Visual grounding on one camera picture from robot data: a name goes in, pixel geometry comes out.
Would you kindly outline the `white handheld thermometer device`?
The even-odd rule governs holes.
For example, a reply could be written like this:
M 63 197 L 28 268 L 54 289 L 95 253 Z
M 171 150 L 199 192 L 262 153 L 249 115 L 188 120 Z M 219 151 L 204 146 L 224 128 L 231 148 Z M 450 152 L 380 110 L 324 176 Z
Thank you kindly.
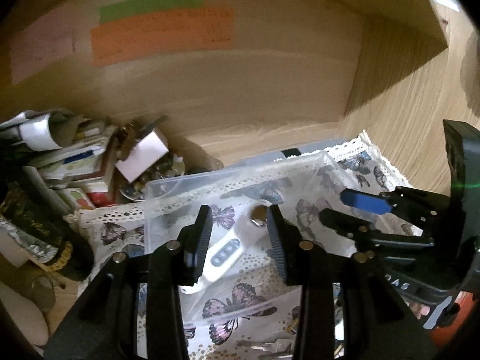
M 181 292 L 186 295 L 196 294 L 219 281 L 267 233 L 267 208 L 267 205 L 247 208 L 233 228 L 208 249 L 198 282 L 193 286 L 181 286 Z

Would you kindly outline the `clear plastic storage box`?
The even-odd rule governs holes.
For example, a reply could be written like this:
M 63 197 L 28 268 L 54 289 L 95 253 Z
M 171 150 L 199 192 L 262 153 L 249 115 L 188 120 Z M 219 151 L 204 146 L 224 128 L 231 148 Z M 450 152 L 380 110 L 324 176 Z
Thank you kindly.
M 348 255 L 353 244 L 324 227 L 325 208 L 347 211 L 339 194 L 353 177 L 324 151 L 215 172 L 151 181 L 145 189 L 145 248 L 153 252 L 210 206 L 212 231 L 198 283 L 180 289 L 185 325 L 201 326 L 271 311 L 290 292 L 272 257 L 265 210 L 283 218 L 306 240 Z

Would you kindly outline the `butterfly print lace tablecloth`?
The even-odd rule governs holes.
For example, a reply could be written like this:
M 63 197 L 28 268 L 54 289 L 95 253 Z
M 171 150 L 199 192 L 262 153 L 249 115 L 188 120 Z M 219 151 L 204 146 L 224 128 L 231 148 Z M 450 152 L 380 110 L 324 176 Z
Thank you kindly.
M 366 133 L 340 145 L 316 145 L 298 154 L 272 153 L 221 171 L 152 182 L 140 203 L 72 214 L 70 223 L 94 251 L 94 272 L 116 252 L 153 252 L 191 224 L 201 205 L 212 211 L 202 276 L 180 290 L 185 338 L 192 359 L 258 359 L 240 341 L 290 339 L 300 291 L 284 285 L 272 256 L 264 210 L 277 205 L 303 238 L 349 256 L 351 241 L 323 226 L 332 208 L 365 219 L 384 233 L 412 228 L 390 214 L 371 214 L 341 203 L 343 189 L 379 194 L 408 180 L 382 156 Z

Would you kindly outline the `small pink white box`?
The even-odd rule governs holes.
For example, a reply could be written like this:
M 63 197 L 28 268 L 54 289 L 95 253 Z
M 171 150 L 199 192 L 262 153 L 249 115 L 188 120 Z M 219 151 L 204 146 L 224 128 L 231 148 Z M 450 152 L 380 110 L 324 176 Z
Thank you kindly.
M 155 127 L 133 146 L 125 160 L 119 159 L 115 167 L 131 183 L 168 153 L 168 140 Z

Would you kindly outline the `metal keys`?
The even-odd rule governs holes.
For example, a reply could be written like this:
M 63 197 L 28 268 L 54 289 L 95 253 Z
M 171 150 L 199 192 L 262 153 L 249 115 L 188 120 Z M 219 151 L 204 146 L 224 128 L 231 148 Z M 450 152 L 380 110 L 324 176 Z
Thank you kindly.
M 294 338 L 279 338 L 275 341 L 238 340 L 237 346 L 261 353 L 258 359 L 291 359 L 295 349 Z

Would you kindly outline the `dark wine bottle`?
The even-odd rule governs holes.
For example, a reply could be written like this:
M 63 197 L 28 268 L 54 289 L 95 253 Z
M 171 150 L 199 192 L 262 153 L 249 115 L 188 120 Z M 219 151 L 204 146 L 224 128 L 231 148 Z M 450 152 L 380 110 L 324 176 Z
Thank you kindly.
M 26 184 L 1 183 L 1 230 L 47 272 L 77 282 L 92 272 L 95 258 L 89 242 Z

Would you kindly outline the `orange sticky note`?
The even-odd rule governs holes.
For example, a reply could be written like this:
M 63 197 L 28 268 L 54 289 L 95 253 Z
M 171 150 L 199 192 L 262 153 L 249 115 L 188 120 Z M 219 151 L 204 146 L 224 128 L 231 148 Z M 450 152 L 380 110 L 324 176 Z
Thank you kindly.
M 233 48 L 229 7 L 161 10 L 90 30 L 93 65 L 103 67 L 155 54 Z

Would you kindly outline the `green sticky note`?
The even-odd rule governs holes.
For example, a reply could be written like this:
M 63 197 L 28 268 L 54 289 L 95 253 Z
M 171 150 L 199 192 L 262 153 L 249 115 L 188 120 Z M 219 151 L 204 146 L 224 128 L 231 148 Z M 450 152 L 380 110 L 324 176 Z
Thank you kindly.
M 199 8 L 202 4 L 203 0 L 124 0 L 98 8 L 99 23 L 106 24 L 156 11 Z

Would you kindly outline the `pink sticky note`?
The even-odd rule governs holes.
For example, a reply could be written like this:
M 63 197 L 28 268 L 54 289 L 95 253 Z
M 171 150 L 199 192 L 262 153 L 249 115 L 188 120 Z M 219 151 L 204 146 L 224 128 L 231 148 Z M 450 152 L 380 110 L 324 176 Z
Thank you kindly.
M 17 85 L 50 63 L 74 53 L 68 10 L 60 7 L 37 19 L 10 42 L 11 82 Z

